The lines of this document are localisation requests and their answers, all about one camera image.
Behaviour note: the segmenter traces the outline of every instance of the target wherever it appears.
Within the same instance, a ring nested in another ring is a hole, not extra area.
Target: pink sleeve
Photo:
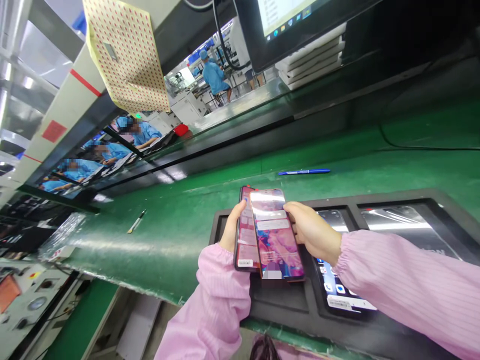
[[[394,234],[344,234],[334,268],[344,285],[461,359],[480,359],[480,267]]]
[[[250,273],[234,269],[234,255],[220,245],[198,258],[198,286],[168,322],[155,360],[230,359],[239,348],[240,320],[250,312]]]

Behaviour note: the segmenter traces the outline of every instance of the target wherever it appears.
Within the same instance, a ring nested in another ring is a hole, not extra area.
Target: computer monitor
[[[253,69],[260,72],[381,0],[235,0]]]

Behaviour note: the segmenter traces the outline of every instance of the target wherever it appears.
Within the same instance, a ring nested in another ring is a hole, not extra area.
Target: barcode label
[[[252,259],[239,259],[238,260],[238,267],[239,268],[246,268],[246,267],[253,267],[254,261]]]
[[[331,308],[352,311],[352,306],[348,301],[332,299],[331,297],[327,297],[326,301],[328,302],[328,306],[330,306]]]

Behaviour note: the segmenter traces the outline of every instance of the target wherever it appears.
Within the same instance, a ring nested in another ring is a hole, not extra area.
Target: pen
[[[137,220],[135,220],[135,222],[133,223],[133,225],[131,226],[130,230],[128,230],[126,233],[127,234],[131,234],[135,228],[137,227],[137,225],[139,224],[140,220],[142,220],[142,217],[145,215],[145,212],[147,211],[147,209],[143,210],[140,214],[140,216],[138,217]]]
[[[279,172],[278,175],[326,174],[329,172],[330,172],[330,169],[311,169],[311,170],[283,171],[283,172]]]

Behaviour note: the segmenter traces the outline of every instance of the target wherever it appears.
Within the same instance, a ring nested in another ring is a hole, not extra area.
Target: red tape
[[[40,164],[42,163],[40,160],[37,160],[36,158],[33,158],[33,157],[31,157],[31,156],[28,156],[28,155],[25,155],[25,154],[23,154],[23,156],[26,157],[26,158],[32,159],[32,160],[34,160],[34,161],[36,161],[36,162],[38,162],[38,163],[40,163]]]
[[[85,80],[78,72],[75,70],[71,69],[70,74],[72,74],[79,82],[81,82],[88,90],[90,90],[92,93],[94,93],[96,96],[102,95],[100,91],[98,91],[96,88],[94,88],[87,80]]]

